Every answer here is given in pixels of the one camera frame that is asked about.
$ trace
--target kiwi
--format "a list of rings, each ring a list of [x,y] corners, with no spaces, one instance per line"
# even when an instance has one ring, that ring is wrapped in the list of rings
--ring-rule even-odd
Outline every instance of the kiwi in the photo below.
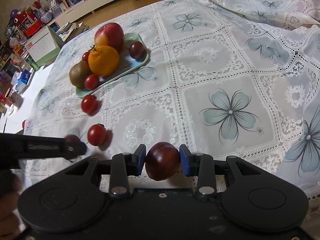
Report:
[[[92,71],[90,70],[88,63],[81,60],[70,69],[70,82],[78,88],[83,88],[85,79],[91,74]]]

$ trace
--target tablecloth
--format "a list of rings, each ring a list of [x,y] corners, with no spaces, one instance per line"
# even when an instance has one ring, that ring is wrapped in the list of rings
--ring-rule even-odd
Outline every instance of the tablecloth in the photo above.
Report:
[[[99,89],[101,109],[81,111],[70,68],[94,44],[99,27],[67,43],[37,96],[25,134],[87,143],[89,127],[112,131],[110,159],[144,143],[166,141],[224,160],[236,155],[303,189],[310,198],[304,228],[314,237],[320,192],[320,0],[165,0],[110,22],[136,32],[150,61]],[[28,161],[31,185],[70,165],[63,159]],[[178,172],[155,182],[143,171],[135,187],[189,187]],[[222,190],[223,180],[218,183]],[[101,190],[108,188],[104,176]]]

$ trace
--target orange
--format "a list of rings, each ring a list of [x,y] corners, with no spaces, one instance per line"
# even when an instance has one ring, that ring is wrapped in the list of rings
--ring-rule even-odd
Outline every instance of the orange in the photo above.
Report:
[[[90,70],[98,76],[108,76],[116,70],[119,53],[110,46],[96,46],[90,50],[88,64]]]

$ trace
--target purple balloon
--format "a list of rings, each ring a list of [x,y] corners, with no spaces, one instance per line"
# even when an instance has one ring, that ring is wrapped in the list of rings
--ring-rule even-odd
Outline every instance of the purple balloon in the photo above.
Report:
[[[10,18],[15,18],[18,11],[19,11],[19,10],[17,10],[17,9],[13,9],[13,10],[11,11],[11,13],[10,13]]]

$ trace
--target plate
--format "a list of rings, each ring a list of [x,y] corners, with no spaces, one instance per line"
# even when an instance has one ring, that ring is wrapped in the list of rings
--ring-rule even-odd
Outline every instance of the plate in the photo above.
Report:
[[[119,60],[117,69],[111,75],[108,75],[106,77],[100,77],[99,86],[94,90],[90,91],[90,90],[87,90],[86,88],[76,88],[76,95],[80,98],[83,98],[86,95],[90,95],[95,91],[97,91],[98,89],[102,88],[103,86],[145,65],[145,63],[149,60],[149,53],[147,49],[146,49],[145,55],[139,60],[136,60],[129,55],[129,47],[134,41],[140,41],[141,43],[143,43],[139,34],[126,33],[124,35],[124,46],[120,53],[120,60]]]

